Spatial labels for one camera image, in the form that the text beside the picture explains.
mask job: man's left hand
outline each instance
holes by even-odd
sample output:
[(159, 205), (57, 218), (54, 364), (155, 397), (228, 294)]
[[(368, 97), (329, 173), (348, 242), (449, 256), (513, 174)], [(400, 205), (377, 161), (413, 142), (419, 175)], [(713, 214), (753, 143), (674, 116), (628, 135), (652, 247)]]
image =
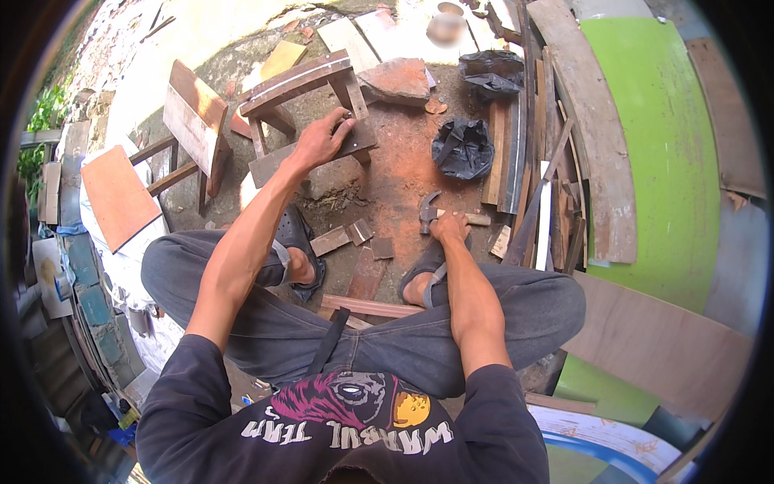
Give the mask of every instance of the man's left hand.
[[(349, 110), (335, 108), (329, 115), (311, 122), (298, 138), (293, 155), (283, 163), (291, 163), (294, 168), (306, 173), (331, 161), (341, 148), (344, 138), (354, 128), (354, 119), (346, 119)], [(334, 132), (336, 124), (341, 121)]]

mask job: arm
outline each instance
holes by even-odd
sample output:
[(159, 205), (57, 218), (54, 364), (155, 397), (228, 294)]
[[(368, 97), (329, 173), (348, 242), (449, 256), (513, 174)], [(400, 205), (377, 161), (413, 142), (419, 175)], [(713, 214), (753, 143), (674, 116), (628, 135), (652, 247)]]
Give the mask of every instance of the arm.
[(225, 350), (236, 314), (269, 256), (285, 206), (301, 180), (313, 168), (329, 162), (352, 130), (354, 119), (348, 119), (331, 134), (347, 112), (336, 108), (303, 130), (293, 154), (280, 164), (215, 246), (201, 277), (186, 335), (204, 336), (221, 352)]
[(500, 300), (465, 247), (470, 231), (463, 213), (447, 212), (430, 224), (430, 232), (446, 255), (451, 335), (460, 349), (466, 380), (492, 363), (512, 368), (505, 350), (505, 315)]

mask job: hand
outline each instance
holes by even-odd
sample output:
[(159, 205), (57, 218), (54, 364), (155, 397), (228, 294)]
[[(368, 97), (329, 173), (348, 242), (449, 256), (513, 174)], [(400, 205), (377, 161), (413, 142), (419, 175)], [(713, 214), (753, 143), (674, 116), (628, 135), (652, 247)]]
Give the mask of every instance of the hand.
[[(331, 161), (341, 148), (344, 137), (354, 127), (354, 119), (345, 119), (347, 113), (349, 111), (345, 108), (335, 108), (324, 118), (311, 122), (301, 132), (296, 149), (293, 155), (286, 158), (286, 162), (308, 173)], [(344, 122), (334, 132), (336, 123), (342, 119), (345, 119)]]
[(463, 211), (447, 211), (437, 220), (430, 223), (430, 234), (438, 239), (441, 244), (457, 240), (465, 243), (467, 234), (471, 233), (471, 228), (467, 224), (467, 217)]

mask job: wooden hammer handle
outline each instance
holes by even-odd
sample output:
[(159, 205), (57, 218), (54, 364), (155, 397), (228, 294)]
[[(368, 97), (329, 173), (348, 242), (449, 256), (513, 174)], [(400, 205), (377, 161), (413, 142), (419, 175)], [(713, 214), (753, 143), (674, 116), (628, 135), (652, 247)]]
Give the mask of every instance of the wooden hammer handle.
[[(438, 217), (440, 218), (441, 215), (445, 214), (445, 210), (438, 209)], [(485, 227), (488, 227), (491, 225), (491, 218), (488, 215), (479, 215), (479, 214), (465, 214), (465, 217), (467, 217), (467, 223), (470, 225), (483, 225)]]

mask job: man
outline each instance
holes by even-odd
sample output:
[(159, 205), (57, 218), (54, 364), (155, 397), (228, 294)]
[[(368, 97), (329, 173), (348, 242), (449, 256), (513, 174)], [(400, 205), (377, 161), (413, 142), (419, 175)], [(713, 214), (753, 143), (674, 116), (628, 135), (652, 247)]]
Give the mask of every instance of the man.
[[(337, 108), (304, 129), (227, 231), (177, 232), (148, 248), (143, 283), (186, 331), (139, 424), (146, 475), (548, 482), (545, 444), (514, 368), (581, 329), (584, 294), (570, 277), (476, 264), (467, 220), (447, 213), (430, 226), (433, 241), (399, 287), (407, 303), (427, 309), (364, 331), (346, 328), (332, 350), (320, 348), (330, 321), (263, 289), (291, 283), (308, 297), (322, 283), (311, 230), (288, 202), (338, 151), (354, 126), (346, 113)], [(223, 354), (277, 392), (231, 415)], [(320, 368), (310, 370), (316, 355)], [(437, 399), (463, 392), (452, 420)]]

